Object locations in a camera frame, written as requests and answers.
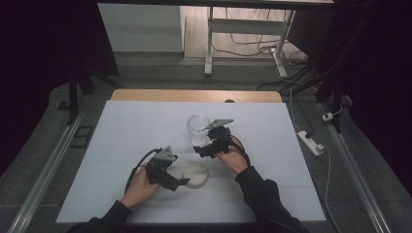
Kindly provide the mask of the wooden table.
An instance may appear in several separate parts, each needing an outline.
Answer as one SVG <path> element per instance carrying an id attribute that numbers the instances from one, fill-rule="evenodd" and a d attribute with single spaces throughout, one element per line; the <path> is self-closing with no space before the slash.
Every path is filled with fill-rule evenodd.
<path id="1" fill-rule="evenodd" d="M 282 103 L 276 91 L 117 89 L 114 101 L 211 102 L 211 103 Z"/>

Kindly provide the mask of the black metal stand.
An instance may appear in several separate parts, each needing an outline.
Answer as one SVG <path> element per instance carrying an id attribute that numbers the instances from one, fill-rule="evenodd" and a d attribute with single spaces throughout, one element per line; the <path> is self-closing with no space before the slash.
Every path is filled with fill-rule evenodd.
<path id="1" fill-rule="evenodd" d="M 68 125 L 72 125 L 80 113 L 78 110 L 78 88 L 80 88 L 85 95 L 94 93 L 96 87 L 91 79 L 92 77 L 96 77 L 114 89 L 122 88 L 120 83 L 91 66 L 83 65 L 75 67 L 69 75 L 69 105 L 65 106 L 65 109 L 69 111 Z"/>
<path id="2" fill-rule="evenodd" d="M 314 68 L 318 76 L 302 84 L 297 84 L 295 90 L 290 88 L 288 95 L 297 93 L 317 84 L 321 88 L 315 94 L 318 102 L 326 102 L 333 96 L 333 110 L 337 114 L 331 122 L 338 133 L 341 132 L 339 111 L 343 94 L 343 65 L 348 60 L 358 36 L 367 23 L 365 16 L 339 16 L 338 14 L 311 14 L 299 17 L 293 23 L 301 27 L 300 41 L 318 43 L 318 51 L 309 54 L 308 67 Z"/>

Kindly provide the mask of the black rectangular floor frame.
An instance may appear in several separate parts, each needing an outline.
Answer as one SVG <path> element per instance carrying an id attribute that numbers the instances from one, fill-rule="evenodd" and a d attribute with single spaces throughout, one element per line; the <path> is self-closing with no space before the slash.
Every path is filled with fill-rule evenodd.
<path id="1" fill-rule="evenodd" d="M 93 126 L 79 126 L 71 140 L 70 148 L 86 148 L 91 140 L 93 130 Z"/>

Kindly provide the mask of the white foam board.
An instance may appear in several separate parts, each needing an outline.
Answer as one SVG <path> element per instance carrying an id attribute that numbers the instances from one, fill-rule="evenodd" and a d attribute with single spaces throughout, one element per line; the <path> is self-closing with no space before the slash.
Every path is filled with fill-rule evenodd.
<path id="1" fill-rule="evenodd" d="M 302 221 L 325 215 L 287 107 L 282 103 L 190 103 L 109 101 L 95 128 L 77 176 L 57 217 L 77 223 L 104 216 L 124 194 L 132 169 L 148 151 L 170 147 L 178 159 L 170 173 L 180 178 L 195 162 L 208 169 L 199 188 L 160 189 L 129 218 L 136 224 L 246 223 L 254 221 L 233 174 L 217 158 L 192 149 L 187 121 L 194 115 L 228 119 L 252 165 L 279 186 L 282 204 Z"/>

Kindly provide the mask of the person's left hand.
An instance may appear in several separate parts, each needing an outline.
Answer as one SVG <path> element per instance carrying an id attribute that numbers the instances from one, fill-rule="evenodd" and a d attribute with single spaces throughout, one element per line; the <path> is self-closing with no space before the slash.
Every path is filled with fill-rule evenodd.
<path id="1" fill-rule="evenodd" d="M 159 188 L 160 185 L 158 183 L 150 184 L 146 168 L 141 167 L 134 175 L 128 190 L 122 196 L 120 202 L 126 208 L 133 209 L 152 198 Z"/>

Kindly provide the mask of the white power strip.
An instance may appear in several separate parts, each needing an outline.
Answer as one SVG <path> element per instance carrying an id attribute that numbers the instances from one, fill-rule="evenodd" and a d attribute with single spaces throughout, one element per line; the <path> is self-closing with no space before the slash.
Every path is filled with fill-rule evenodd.
<path id="1" fill-rule="evenodd" d="M 311 151 L 314 156 L 319 156 L 324 153 L 325 147 L 322 144 L 317 144 L 306 131 L 296 133 L 300 141 Z"/>

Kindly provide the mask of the clear glass jar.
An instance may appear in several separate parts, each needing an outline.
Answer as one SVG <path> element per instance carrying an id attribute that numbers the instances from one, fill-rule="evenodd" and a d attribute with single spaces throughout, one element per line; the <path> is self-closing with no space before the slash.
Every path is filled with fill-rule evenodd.
<path id="1" fill-rule="evenodd" d="M 191 116 L 187 122 L 189 141 L 193 146 L 202 147 L 208 143 L 209 118 L 203 115 Z"/>

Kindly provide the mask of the cream round jar lid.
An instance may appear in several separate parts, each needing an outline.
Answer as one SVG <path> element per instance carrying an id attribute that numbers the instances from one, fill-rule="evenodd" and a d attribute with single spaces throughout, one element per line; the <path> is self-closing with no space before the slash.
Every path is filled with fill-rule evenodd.
<path id="1" fill-rule="evenodd" d="M 185 179 L 189 179 L 187 186 L 199 188 L 206 184 L 208 179 L 208 169 L 203 163 L 190 164 L 183 173 Z"/>

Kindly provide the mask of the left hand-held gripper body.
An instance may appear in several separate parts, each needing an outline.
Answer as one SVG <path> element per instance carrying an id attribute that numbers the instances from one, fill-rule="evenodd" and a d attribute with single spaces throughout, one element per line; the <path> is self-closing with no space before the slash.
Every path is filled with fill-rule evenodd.
<path id="1" fill-rule="evenodd" d="M 178 156 L 173 153 L 170 147 L 157 152 L 146 165 L 150 184 L 158 183 L 163 187 L 166 183 L 177 183 L 178 179 L 167 172 L 167 169 L 177 158 Z"/>

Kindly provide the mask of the metal floor rail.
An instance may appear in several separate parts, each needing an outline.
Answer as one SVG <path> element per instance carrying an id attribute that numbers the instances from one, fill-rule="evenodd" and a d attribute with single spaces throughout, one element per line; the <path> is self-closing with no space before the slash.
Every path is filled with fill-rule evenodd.
<path id="1" fill-rule="evenodd" d="M 33 184 L 23 204 L 19 208 L 7 233 L 25 233 L 52 182 L 52 178 L 64 154 L 69 148 L 71 140 L 84 118 L 85 112 L 86 106 L 82 106 L 78 115 L 74 118 L 74 121 L 65 128 L 62 137 L 59 139 L 57 146 L 53 149 L 51 156 L 48 158 L 36 182 Z"/>
<path id="2" fill-rule="evenodd" d="M 389 226 L 389 223 L 387 222 L 374 194 L 369 188 L 344 137 L 337 132 L 335 126 L 330 121 L 328 121 L 326 125 L 331 138 L 343 160 L 343 163 L 348 170 L 348 174 L 353 181 L 358 195 L 360 196 L 360 199 L 365 206 L 365 209 L 375 228 L 376 233 L 392 233 L 391 227 Z"/>

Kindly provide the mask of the person's right hand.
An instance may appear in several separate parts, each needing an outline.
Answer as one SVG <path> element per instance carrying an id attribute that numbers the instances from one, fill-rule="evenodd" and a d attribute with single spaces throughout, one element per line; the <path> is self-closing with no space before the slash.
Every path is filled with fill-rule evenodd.
<path id="1" fill-rule="evenodd" d="M 229 171 L 235 175 L 239 175 L 248 168 L 248 163 L 242 155 L 242 152 L 238 149 L 243 148 L 241 142 L 235 137 L 233 137 L 232 140 L 234 146 L 231 146 L 227 153 L 217 153 L 216 157 Z"/>

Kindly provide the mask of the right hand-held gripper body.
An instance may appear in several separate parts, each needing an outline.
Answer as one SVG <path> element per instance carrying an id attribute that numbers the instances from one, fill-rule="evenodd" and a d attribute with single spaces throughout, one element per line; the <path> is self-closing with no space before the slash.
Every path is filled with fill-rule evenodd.
<path id="1" fill-rule="evenodd" d="M 208 138 L 211 141 L 210 145 L 207 145 L 209 150 L 214 150 L 217 153 L 228 152 L 229 146 L 232 143 L 231 132 L 226 124 L 233 122 L 233 119 L 215 119 L 207 127 Z"/>

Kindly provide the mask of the white-legged desk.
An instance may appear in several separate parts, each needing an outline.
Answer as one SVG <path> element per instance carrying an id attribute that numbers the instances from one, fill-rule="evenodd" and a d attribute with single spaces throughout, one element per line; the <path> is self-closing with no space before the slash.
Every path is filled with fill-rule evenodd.
<path id="1" fill-rule="evenodd" d="M 260 34 L 280 37 L 279 44 L 271 51 L 278 75 L 281 78 L 288 76 L 284 62 L 280 58 L 283 45 L 287 38 L 293 14 L 296 10 L 320 11 L 332 10 L 336 4 L 333 0 L 97 0 L 105 4 L 136 4 L 136 5 L 164 5 L 164 6 L 191 6 L 208 8 L 207 47 L 205 53 L 204 74 L 212 75 L 214 33 Z M 261 21 L 246 19 L 214 18 L 214 9 L 245 8 L 285 10 L 286 18 L 283 21 Z"/>

